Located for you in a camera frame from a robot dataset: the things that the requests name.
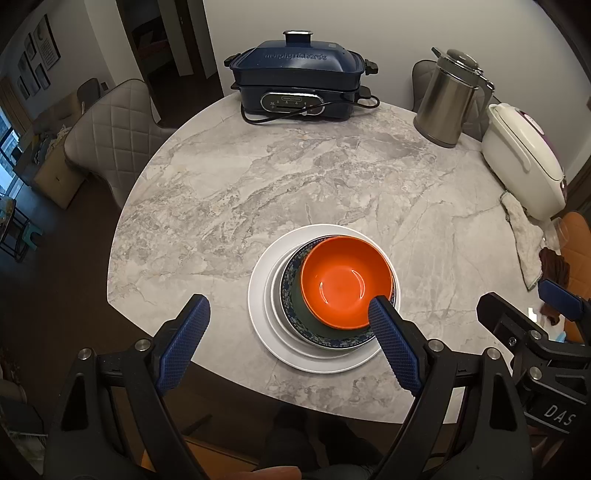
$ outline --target orange bowl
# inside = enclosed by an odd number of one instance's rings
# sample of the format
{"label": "orange bowl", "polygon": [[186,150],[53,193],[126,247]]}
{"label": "orange bowl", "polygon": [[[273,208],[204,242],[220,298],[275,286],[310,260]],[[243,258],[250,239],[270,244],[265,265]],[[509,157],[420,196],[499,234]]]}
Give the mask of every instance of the orange bowl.
{"label": "orange bowl", "polygon": [[369,325],[369,302],[392,296],[388,263],[371,244],[352,236],[327,238],[316,245],[301,267],[301,294],[310,311],[340,330]]}

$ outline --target teal stool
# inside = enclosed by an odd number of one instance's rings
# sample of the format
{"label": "teal stool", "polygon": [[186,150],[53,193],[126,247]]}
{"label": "teal stool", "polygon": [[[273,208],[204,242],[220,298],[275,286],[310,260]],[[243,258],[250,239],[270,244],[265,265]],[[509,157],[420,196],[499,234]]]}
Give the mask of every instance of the teal stool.
{"label": "teal stool", "polygon": [[43,235],[43,230],[41,230],[37,225],[33,225],[31,222],[27,222],[25,225],[25,229],[22,232],[22,241],[25,242],[29,247],[33,250],[37,250],[37,246],[31,240],[31,234],[36,233],[37,235]]}

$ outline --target electric kettle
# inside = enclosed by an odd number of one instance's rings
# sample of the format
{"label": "electric kettle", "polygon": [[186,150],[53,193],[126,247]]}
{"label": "electric kettle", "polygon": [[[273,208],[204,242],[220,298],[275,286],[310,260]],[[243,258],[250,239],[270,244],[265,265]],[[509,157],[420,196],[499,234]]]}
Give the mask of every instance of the electric kettle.
{"label": "electric kettle", "polygon": [[437,65],[414,118],[414,126],[431,142],[453,148],[472,107],[474,93],[483,89],[484,111],[495,86],[482,76],[478,62],[464,52],[450,49],[442,53],[435,47],[431,50],[438,58]]}

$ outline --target marble tabletop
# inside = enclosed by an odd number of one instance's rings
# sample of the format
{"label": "marble tabletop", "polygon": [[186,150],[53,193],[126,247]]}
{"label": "marble tabletop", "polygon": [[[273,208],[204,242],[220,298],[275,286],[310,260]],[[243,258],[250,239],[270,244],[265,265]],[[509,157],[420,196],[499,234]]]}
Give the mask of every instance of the marble tabletop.
{"label": "marble tabletop", "polygon": [[[256,336],[246,303],[260,255],[290,230],[346,225],[372,238],[400,278],[401,316],[450,348],[510,353],[476,320],[495,291],[522,311],[539,306],[480,143],[438,147],[414,113],[382,105],[346,122],[243,121],[238,94],[199,113],[160,148],[131,192],[109,262],[109,303],[148,334],[193,293],[212,306],[193,361],[265,395],[348,417],[402,422],[412,403],[384,355],[333,375],[278,361]],[[446,421],[454,421],[459,392]]]}

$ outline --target window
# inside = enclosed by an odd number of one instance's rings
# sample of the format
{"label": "window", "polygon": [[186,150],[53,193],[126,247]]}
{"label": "window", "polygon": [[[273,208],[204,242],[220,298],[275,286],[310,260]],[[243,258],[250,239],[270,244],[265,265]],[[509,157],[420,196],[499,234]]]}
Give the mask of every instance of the window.
{"label": "window", "polygon": [[18,134],[0,108],[0,193],[5,193],[14,178],[12,168],[17,159],[12,152],[17,148]]}

